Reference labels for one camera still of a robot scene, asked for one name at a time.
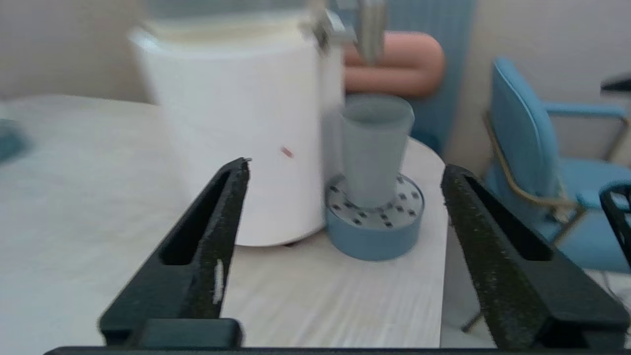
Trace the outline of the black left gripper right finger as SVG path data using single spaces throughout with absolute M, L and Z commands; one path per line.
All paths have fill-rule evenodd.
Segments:
M 467 169 L 446 166 L 440 188 L 499 349 L 624 349 L 628 312 L 582 268 Z

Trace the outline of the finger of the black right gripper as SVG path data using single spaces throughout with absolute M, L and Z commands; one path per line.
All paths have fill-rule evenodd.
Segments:
M 599 192 L 599 200 L 621 252 L 631 264 L 631 184 L 614 182 Z

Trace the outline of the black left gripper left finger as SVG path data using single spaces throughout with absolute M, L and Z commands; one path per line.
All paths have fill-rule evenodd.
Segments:
M 108 346 L 239 346 L 221 317 L 249 160 L 221 167 L 99 320 Z

